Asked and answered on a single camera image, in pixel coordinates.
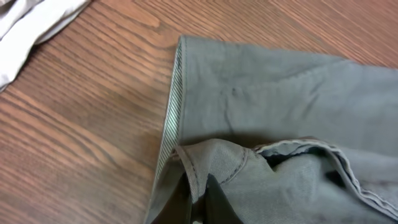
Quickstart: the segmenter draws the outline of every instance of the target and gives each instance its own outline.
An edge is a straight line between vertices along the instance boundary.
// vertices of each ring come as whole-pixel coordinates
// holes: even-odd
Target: wood grain
[[[94,1],[0,94],[0,223],[142,223],[180,34],[398,68],[398,3]]]

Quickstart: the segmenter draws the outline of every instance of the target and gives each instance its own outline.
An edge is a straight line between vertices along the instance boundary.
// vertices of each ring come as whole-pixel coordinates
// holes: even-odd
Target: white fabric
[[[0,18],[0,91],[14,81],[34,44],[51,38],[89,3],[90,0],[16,0]]]

